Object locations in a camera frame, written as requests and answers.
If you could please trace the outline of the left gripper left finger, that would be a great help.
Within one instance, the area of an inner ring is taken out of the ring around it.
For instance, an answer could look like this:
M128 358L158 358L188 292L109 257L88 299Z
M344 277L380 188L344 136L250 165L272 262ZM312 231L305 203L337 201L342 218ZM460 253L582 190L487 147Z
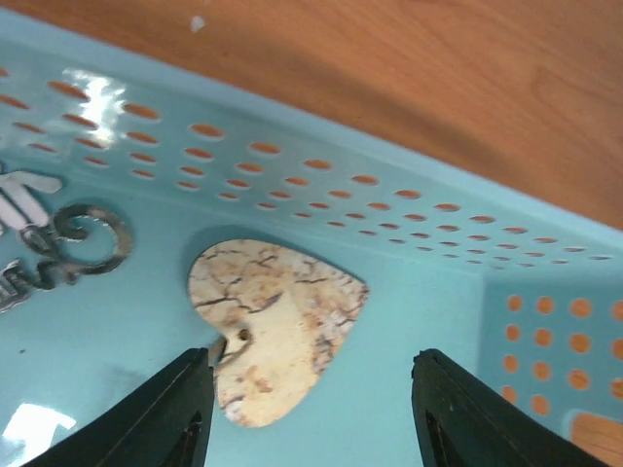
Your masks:
M214 404L208 350L191 348L29 466L203 466Z

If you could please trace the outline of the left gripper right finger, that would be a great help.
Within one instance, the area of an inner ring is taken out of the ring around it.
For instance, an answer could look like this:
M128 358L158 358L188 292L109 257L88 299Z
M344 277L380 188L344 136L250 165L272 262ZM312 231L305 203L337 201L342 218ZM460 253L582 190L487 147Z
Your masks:
M414 358L413 416L425 466L602 466L438 349Z

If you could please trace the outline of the beige wooden heart ornament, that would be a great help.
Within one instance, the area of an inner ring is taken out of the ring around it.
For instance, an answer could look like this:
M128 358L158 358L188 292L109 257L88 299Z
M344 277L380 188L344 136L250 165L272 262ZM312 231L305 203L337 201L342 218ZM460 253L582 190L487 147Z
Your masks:
M188 292L224 339L214 370L218 405L247 428L268 426L303 401L370 294L342 269L255 239L204 250L190 268Z

